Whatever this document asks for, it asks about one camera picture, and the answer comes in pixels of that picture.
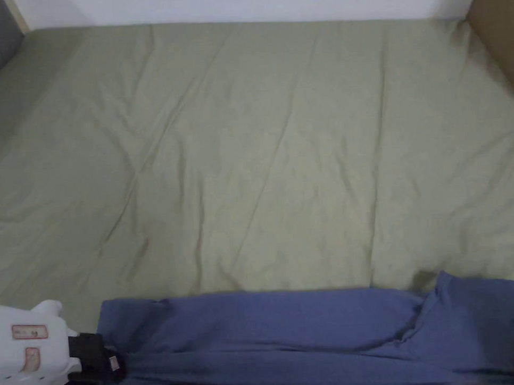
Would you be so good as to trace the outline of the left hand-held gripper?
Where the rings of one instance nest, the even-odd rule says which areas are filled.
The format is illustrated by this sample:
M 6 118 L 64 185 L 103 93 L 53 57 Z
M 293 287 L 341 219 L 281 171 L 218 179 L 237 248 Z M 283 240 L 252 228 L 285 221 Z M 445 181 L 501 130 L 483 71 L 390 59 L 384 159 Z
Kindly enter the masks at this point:
M 0 305 L 0 385 L 112 385 L 126 361 L 96 334 L 68 328 L 59 301 L 25 310 Z

